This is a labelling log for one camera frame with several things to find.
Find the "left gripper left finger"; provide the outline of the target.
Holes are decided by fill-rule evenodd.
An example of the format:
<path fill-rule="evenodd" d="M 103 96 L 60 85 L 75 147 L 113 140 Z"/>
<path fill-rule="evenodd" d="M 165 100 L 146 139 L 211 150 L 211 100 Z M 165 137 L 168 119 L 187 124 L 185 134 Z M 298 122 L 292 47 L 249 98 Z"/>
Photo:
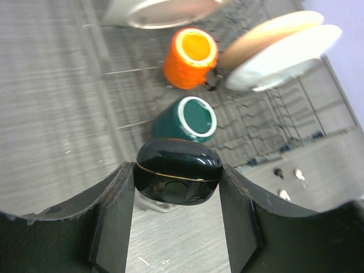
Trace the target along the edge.
<path fill-rule="evenodd" d="M 2 272 L 125 272 L 133 167 L 39 214 L 1 213 Z"/>

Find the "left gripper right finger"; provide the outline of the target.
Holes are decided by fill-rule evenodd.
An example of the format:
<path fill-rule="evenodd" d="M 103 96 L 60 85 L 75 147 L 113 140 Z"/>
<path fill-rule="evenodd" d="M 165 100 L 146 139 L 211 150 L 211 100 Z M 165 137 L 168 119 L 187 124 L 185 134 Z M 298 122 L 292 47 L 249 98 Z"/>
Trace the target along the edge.
<path fill-rule="evenodd" d="M 220 199 L 232 272 L 362 272 L 363 201 L 315 212 L 224 166 Z"/>

